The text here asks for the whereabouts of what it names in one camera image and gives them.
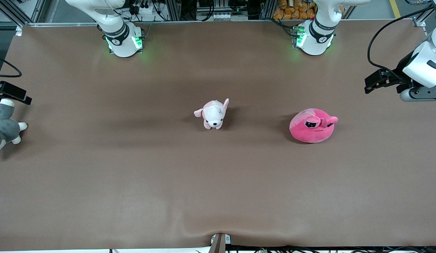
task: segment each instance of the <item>stuffed animal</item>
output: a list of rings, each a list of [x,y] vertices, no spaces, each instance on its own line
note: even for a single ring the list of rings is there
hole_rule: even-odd
[[[333,133],[337,117],[323,110],[305,109],[290,122],[290,133],[298,141],[317,143],[326,140]]]
[[[216,128],[218,130],[222,127],[222,120],[224,119],[224,115],[226,115],[228,105],[229,99],[226,99],[224,104],[220,101],[213,100],[206,103],[201,109],[194,111],[194,115],[204,118],[205,128]]]
[[[9,142],[21,142],[20,132],[27,129],[27,124],[10,119],[15,110],[15,104],[10,99],[0,102],[0,151]]]

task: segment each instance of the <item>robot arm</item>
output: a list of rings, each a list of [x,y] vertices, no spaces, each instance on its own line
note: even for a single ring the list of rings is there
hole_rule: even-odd
[[[365,93],[398,85],[396,90],[405,102],[436,101],[436,28],[413,52],[401,59],[392,72],[379,69],[367,77]]]
[[[370,0],[314,0],[318,11],[314,20],[300,24],[304,31],[295,39],[295,46],[305,53],[318,56],[330,46],[333,33],[341,21],[340,5],[364,5]]]
[[[124,5],[125,0],[66,0],[66,2],[85,12],[94,19],[105,34],[110,52],[119,57],[129,57],[143,48],[141,28],[125,22],[115,12]]]

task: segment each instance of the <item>plush toy eye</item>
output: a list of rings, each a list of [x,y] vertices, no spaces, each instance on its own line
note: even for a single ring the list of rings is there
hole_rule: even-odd
[[[317,125],[317,123],[311,123],[311,122],[306,121],[306,122],[305,122],[305,125],[306,125],[308,128],[314,128],[314,127]]]

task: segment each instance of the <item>brown table surface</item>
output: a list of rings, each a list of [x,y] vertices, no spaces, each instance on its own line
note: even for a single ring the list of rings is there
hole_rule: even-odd
[[[108,54],[95,27],[29,28],[7,60],[31,106],[0,155],[0,250],[236,245],[436,245],[436,103],[365,95],[372,35],[344,21],[318,57],[272,23],[153,26],[144,52]],[[373,60],[394,68],[424,37],[409,20]],[[13,73],[4,67],[4,73]],[[193,111],[230,98],[221,130]],[[297,112],[339,117],[320,144]]]

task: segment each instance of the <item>gray and white plush dog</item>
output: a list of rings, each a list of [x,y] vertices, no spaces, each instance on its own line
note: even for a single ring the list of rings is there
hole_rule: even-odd
[[[27,129],[27,124],[10,119],[15,110],[15,103],[10,99],[0,102],[0,151],[9,142],[21,142],[20,132]]]

